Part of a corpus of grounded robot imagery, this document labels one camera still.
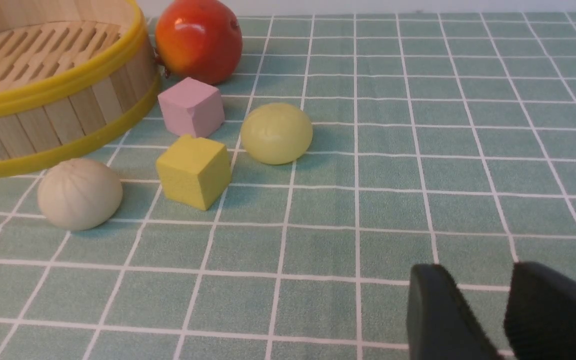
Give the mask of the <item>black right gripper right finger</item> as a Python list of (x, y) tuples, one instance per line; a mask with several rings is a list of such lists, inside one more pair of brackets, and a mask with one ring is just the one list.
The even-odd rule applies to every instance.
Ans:
[(518, 360), (576, 360), (576, 281), (539, 262), (515, 263), (503, 330)]

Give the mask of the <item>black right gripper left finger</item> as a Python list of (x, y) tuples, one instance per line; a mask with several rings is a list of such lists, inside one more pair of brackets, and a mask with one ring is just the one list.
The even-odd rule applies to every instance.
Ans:
[(457, 283), (440, 264), (410, 270), (406, 330), (411, 360), (502, 360)]

